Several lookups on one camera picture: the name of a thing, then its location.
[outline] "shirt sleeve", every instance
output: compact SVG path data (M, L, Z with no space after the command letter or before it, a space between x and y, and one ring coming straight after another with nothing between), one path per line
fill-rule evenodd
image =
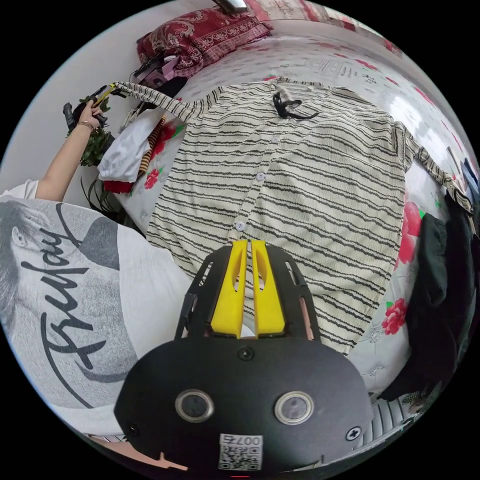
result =
M453 177L437 165L428 151L415 140L403 123L398 121L393 124L393 135L398 156L403 160L405 172L412 166L412 162L417 160L438 184L446 188L458 205L469 214L473 212L469 198L455 185Z
M122 92L137 100L140 100L141 102L162 107L167 112L175 115L175 117L179 118L186 124L189 122L189 120L202 118L204 113L209 109L209 105L212 103L211 95L217 95L215 92L212 92L210 95L207 95L206 98L202 98L201 100L183 102L175 100L174 98L171 98L164 93L160 93L153 88L139 85L137 83L118 81L115 82L114 85Z
M22 185L18 185L11 190L5 190L1 196L3 197L4 195L9 195L10 197L14 197L16 199L30 200L36 197L38 187L38 180L27 180Z

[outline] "bracelet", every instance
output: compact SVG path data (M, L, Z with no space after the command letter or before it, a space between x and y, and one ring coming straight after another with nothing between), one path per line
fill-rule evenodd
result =
M78 125L85 125L86 127L88 127L92 132L94 132L96 130L96 128L89 122L89 121L80 121L78 122L77 126Z

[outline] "bed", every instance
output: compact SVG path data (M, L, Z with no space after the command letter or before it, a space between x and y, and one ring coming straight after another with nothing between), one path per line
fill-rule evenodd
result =
M218 85L258 82L280 76L347 87L403 122L439 166L452 173L461 184L458 160L466 156L466 148L434 101L391 66L388 55L397 53L385 49L384 54L379 54L347 41L322 37L312 29L312 22L300 22L309 24L309 28L301 30L306 32L301 35L295 33L300 29L292 28L292 22L271 23L274 25L271 37L243 46L204 68L188 80L178 97L184 101L197 100ZM172 130L181 126L170 114L167 114L167 125ZM184 135L183 130L164 141L143 179L130 194L117 196L144 234ZM384 442L416 418L414 395L394 402L377 397L409 358L405 314L417 275L415 252L420 220L425 213L447 219L443 196L441 188L427 172L414 163L406 174L404 232L397 266L369 328L348 355L364 379L374 409L371 429L352 448L355 450L352 454Z

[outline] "floral bedsheet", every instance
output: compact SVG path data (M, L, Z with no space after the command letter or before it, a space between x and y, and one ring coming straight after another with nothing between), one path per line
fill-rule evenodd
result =
M461 181L461 173L447 147L459 158L466 156L465 147L442 112L416 85L383 64L381 57L353 44L318 36L267 38L244 46L200 71L189 79L180 95L184 101L195 100L218 85L258 82L274 76L356 91L403 122L434 160ZM177 129L178 125L175 120L169 121L166 127L169 133L159 143L147 175L130 196L119 196L144 232L185 134ZM414 163L405 178L402 240L395 271L369 328L348 356L374 394L382 392L395 379L409 356L405 313L417 275L415 253L422 217L430 213L447 219L443 192L419 164Z

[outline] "striped towel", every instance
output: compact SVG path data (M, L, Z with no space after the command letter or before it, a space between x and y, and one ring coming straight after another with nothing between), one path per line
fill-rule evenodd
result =
M153 129L152 133L148 136L148 143L150 145L150 149L145 153L145 155L141 158L140 168L138 169L138 176L137 180L144 174L147 173L149 168L150 161L152 160L152 152L154 149L155 144L157 143L157 139L159 138L160 133L167 121L167 116L164 115L161 120L157 123L156 127Z

